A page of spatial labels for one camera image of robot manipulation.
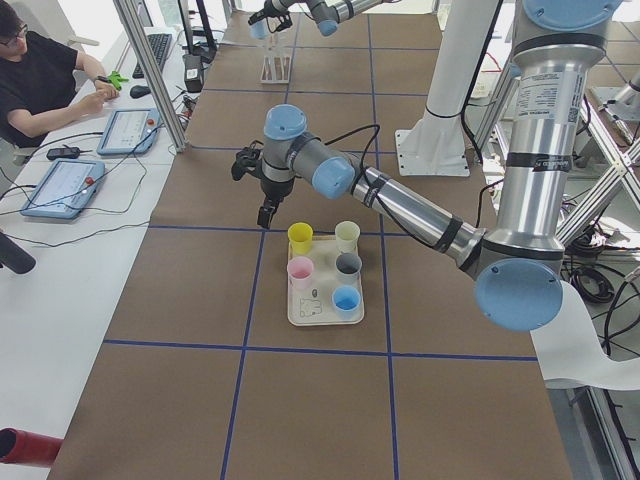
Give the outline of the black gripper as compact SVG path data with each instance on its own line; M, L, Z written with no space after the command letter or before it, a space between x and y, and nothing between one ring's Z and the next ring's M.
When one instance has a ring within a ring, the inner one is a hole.
M280 3L265 3L261 10L252 15L252 24L258 24L259 22L269 18L278 19L280 21L280 27L282 28L289 28L292 26L292 20L287 5L282 5Z
M279 204L293 191L294 179L277 182L269 178L262 178L260 186L265 194L265 199L258 210L257 224L261 228L269 230Z

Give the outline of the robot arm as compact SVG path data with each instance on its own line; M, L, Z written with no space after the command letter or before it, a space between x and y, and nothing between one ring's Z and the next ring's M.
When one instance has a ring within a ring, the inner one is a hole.
M292 27L290 10L294 5L303 4L307 14L316 24L322 36L333 35L338 25L351 20L378 5L383 0L343 0L329 5L326 1L308 0L268 0L263 8L253 13L248 20L250 34L253 38L264 39L268 34L275 34Z
M531 331L563 303L564 246L556 228L573 164L586 77L606 51L614 1L522 1L511 59L520 74L496 225L459 217L309 132L302 110L271 108L257 176L265 195L257 222L268 227L297 178L326 198L350 194L425 245L453 258L475 280L493 323Z

